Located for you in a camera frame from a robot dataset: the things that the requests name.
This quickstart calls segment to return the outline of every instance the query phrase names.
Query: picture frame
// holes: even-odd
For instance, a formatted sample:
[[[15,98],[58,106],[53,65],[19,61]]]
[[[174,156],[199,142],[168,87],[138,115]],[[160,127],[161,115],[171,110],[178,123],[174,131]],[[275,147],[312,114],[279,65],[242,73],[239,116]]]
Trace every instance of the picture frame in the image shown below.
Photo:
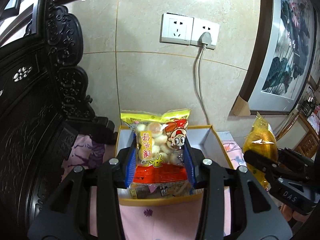
[[[256,44],[233,114],[291,112],[313,65],[316,19],[310,0],[261,0]]]

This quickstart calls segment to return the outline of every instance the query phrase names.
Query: cardboard box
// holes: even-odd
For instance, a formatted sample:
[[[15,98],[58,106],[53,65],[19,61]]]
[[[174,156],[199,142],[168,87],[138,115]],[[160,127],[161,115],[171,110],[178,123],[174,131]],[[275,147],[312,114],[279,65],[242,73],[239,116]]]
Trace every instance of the cardboard box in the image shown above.
[[[189,126],[187,128],[187,137],[191,147],[201,150],[205,157],[212,159],[222,167],[233,169],[219,135],[215,132],[212,126]],[[116,143],[116,155],[118,155],[121,149],[130,147],[132,140],[133,131],[126,126],[120,126]],[[119,203],[127,206],[171,205],[202,198],[202,194],[196,194],[159,199],[132,199],[128,190],[125,189],[118,189],[118,196]]]

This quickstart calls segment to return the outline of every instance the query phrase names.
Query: metal screw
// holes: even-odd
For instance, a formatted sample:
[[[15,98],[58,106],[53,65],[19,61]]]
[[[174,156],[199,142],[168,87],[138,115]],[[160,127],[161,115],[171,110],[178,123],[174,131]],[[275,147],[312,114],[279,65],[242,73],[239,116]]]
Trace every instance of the metal screw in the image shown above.
[[[73,168],[74,172],[81,172],[82,170],[83,170],[82,166],[76,166],[76,167]]]
[[[203,163],[204,165],[211,165],[211,164],[212,164],[212,160],[206,158],[206,159],[203,159],[203,160],[202,160],[202,163]]]
[[[109,160],[110,165],[117,165],[119,163],[119,160],[117,158],[111,158]]]
[[[246,166],[239,166],[239,171],[246,173],[248,171],[248,168]]]

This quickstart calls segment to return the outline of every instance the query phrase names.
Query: electrical outlet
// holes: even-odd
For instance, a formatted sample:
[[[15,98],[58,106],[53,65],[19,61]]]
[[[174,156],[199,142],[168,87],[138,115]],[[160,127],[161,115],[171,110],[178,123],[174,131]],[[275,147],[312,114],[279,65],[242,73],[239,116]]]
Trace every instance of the electrical outlet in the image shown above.
[[[192,25],[192,17],[164,13],[160,41],[189,45],[191,42]]]
[[[190,44],[202,47],[200,37],[204,32],[209,32],[211,34],[212,42],[211,44],[208,44],[207,48],[215,49],[218,41],[219,28],[220,25],[217,23],[194,18]]]

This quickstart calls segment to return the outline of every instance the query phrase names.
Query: white cable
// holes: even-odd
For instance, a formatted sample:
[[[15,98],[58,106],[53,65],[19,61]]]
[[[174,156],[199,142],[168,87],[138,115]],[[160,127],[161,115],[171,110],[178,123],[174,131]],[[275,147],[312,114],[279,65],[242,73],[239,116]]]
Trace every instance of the white cable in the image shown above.
[[[202,89],[201,89],[201,63],[202,63],[203,54],[205,49],[207,48],[207,45],[211,44],[211,34],[209,32],[203,33],[200,39],[201,39],[201,42],[203,43],[203,46],[202,46],[202,51],[199,58],[198,71],[195,71],[195,75],[196,75],[196,72],[198,72],[198,85],[196,85],[196,92],[197,92],[197,97],[200,102],[202,111],[204,113],[207,125],[211,125],[207,110],[205,109],[204,100],[202,96]]]

